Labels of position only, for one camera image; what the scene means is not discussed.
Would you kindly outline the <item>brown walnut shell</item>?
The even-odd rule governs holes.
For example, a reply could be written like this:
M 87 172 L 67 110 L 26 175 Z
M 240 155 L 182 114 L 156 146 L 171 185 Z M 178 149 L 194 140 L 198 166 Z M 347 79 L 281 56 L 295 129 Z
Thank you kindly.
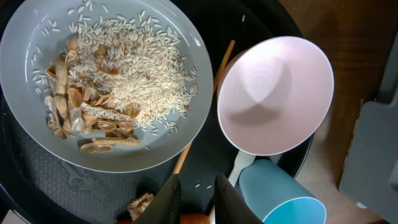
M 132 220 L 137 219 L 144 210 L 149 206 L 151 201 L 154 199 L 154 194 L 145 193 L 141 195 L 139 198 L 134 199 L 128 206 L 127 210 L 129 211 Z

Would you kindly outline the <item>grey plate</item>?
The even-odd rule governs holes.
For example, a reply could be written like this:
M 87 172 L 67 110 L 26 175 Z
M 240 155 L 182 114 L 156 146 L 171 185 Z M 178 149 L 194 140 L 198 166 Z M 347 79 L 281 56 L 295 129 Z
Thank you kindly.
M 12 12 L 1 38 L 1 87 L 14 117 L 25 131 L 53 155 L 79 167 L 100 172 L 135 172 L 157 166 L 179 154 L 194 139 L 208 116 L 213 90 L 213 69 L 208 44 L 194 17 L 207 10 L 203 1 L 54 1 L 27 0 Z M 59 56 L 69 25 L 79 16 L 88 23 L 100 18 L 123 16 L 125 20 L 145 16 L 157 19 L 161 28 L 171 27 L 181 37 L 178 48 L 185 65 L 198 71 L 198 93 L 189 104 L 187 117 L 177 112 L 168 119 L 175 121 L 177 132 L 171 133 L 157 124 L 157 135 L 138 129 L 139 146 L 116 146 L 111 152 L 87 154 L 80 145 L 84 134 L 61 140 L 47 127 L 47 92 L 33 76 L 43 74 L 53 58 Z

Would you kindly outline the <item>pink bowl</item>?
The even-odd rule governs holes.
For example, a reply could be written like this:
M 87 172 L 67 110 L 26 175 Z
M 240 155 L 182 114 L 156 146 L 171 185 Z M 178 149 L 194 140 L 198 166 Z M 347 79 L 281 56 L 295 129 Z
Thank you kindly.
M 217 89 L 221 130 L 248 154 L 289 151 L 320 126 L 334 84 L 331 63 L 313 42 L 293 36 L 262 41 L 224 70 Z

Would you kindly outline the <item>rice pile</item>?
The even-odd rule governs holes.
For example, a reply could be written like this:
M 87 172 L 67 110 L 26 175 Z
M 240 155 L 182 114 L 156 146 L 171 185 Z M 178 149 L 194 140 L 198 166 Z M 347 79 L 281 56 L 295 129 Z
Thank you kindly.
M 157 124 L 171 133 L 178 128 L 168 115 L 177 112 L 186 118 L 192 99 L 197 95 L 197 71 L 185 68 L 185 56 L 178 45 L 180 36 L 171 27 L 161 28 L 157 19 L 140 12 L 136 18 L 123 16 L 100 18 L 88 23 L 80 15 L 68 26 L 71 36 L 66 39 L 59 59 L 65 60 L 68 43 L 78 36 L 79 65 L 69 72 L 72 79 L 86 78 L 98 95 L 112 95 L 104 105 L 121 114 L 130 114 L 133 131 L 141 129 L 157 135 Z M 43 84 L 51 95 L 52 80 L 35 74 L 34 80 Z

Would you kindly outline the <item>round black tray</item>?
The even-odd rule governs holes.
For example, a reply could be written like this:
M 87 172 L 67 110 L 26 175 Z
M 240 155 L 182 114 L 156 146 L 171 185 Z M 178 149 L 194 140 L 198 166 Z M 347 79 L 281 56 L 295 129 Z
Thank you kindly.
M 227 46 L 233 54 L 262 40 L 301 31 L 279 1 L 177 1 L 217 70 Z M 183 213 L 208 213 L 217 174 L 229 174 L 237 149 L 224 137 L 211 108 L 180 172 Z M 171 159 L 140 172 L 110 174 L 65 162 L 39 146 L 1 103 L 1 202 L 30 223 L 114 223 L 130 217 L 130 201 L 156 193 L 176 164 Z

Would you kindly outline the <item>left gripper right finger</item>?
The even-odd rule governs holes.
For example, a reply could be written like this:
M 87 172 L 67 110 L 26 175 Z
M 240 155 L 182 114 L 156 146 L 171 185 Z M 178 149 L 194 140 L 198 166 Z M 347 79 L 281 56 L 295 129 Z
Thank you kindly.
M 214 204 L 216 224 L 263 224 L 223 174 L 215 179 Z

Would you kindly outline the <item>grey dishwasher rack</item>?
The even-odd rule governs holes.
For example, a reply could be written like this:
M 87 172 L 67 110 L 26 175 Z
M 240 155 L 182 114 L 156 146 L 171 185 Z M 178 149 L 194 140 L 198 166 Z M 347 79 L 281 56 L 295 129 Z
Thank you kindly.
M 397 44 L 379 93 L 365 102 L 353 134 L 339 191 L 358 207 L 397 223 Z

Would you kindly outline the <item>orange carrot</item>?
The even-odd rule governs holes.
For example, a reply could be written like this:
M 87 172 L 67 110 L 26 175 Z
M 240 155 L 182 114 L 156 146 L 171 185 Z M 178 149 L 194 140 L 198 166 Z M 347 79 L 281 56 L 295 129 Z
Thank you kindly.
M 131 218 L 116 221 L 115 224 L 133 224 L 133 220 Z M 181 219 L 181 224 L 210 224 L 210 219 L 208 216 L 201 213 L 191 213 L 191 214 L 183 214 Z

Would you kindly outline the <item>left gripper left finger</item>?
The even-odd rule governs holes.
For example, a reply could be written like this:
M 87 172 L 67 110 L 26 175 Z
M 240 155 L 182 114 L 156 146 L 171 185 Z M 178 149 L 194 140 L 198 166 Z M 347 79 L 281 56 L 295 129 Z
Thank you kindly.
M 181 204 L 179 176 L 172 174 L 133 224 L 181 224 Z

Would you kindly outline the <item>peanut shells pile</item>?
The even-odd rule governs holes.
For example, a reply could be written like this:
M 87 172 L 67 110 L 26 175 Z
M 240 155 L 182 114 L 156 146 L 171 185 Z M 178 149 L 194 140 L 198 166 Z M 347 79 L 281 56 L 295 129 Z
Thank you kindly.
M 90 80 L 68 77 L 72 68 L 79 65 L 79 46 L 78 36 L 74 35 L 68 43 L 65 60 L 54 58 L 46 70 L 46 77 L 54 85 L 52 94 L 44 99 L 49 108 L 47 126 L 58 139 L 67 139 L 74 133 L 91 135 L 96 129 L 104 131 L 105 137 L 90 139 L 80 146 L 84 153 L 110 152 L 114 145 L 140 145 L 139 140 L 131 138 L 134 132 L 131 115 L 104 107 L 113 99 L 112 95 L 99 94 L 96 100 Z

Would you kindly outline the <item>blue cup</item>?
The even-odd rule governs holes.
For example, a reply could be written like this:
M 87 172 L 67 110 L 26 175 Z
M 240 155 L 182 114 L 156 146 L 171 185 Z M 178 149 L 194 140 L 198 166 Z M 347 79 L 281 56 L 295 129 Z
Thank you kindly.
M 326 222 L 324 204 L 270 160 L 246 167 L 239 186 L 246 205 L 263 223 Z

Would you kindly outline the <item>wooden chopstick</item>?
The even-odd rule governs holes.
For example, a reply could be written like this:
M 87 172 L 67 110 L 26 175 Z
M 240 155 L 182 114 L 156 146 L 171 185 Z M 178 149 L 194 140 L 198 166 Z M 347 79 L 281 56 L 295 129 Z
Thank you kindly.
M 217 70 L 216 76 L 214 77 L 214 80 L 213 80 L 213 93 L 215 93 L 215 91 L 217 90 L 218 84 L 219 84 L 220 79 L 221 79 L 221 75 L 222 75 L 223 70 L 225 69 L 226 64 L 227 64 L 227 62 L 228 62 L 228 60 L 229 60 L 229 58 L 231 56 L 231 53 L 232 53 L 233 48 L 234 48 L 234 45 L 235 45 L 235 40 L 231 40 L 231 42 L 229 43 L 228 48 L 227 48 L 227 50 L 226 50 L 226 52 L 225 52 L 225 54 L 223 56 L 221 64 L 220 64 L 220 66 L 219 66 L 219 68 Z M 180 154 L 180 156 L 178 158 L 178 161 L 177 161 L 177 163 L 175 165 L 175 168 L 173 170 L 173 174 L 179 174 L 180 173 L 180 171 L 182 169 L 182 166 L 183 166 L 183 164 L 185 162 L 185 159 L 187 157 L 187 154 L 188 154 L 188 152 L 189 152 L 189 150 L 191 148 L 191 145 L 192 145 L 192 142 L 190 142 L 186 146 L 186 148 L 182 151 L 182 153 Z

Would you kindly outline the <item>white plastic fork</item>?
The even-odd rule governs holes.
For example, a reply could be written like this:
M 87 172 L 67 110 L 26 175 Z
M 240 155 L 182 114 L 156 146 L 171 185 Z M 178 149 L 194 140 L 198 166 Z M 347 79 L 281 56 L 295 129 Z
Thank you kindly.
M 236 182 L 239 178 L 239 175 L 243 169 L 246 167 L 250 166 L 256 156 L 253 154 L 246 153 L 244 151 L 239 151 L 235 161 L 234 161 L 234 167 L 233 170 L 231 171 L 228 180 L 231 183 L 231 185 L 234 187 L 236 185 Z M 215 224 L 215 206 L 212 208 L 210 214 L 209 214 L 209 219 L 212 224 Z

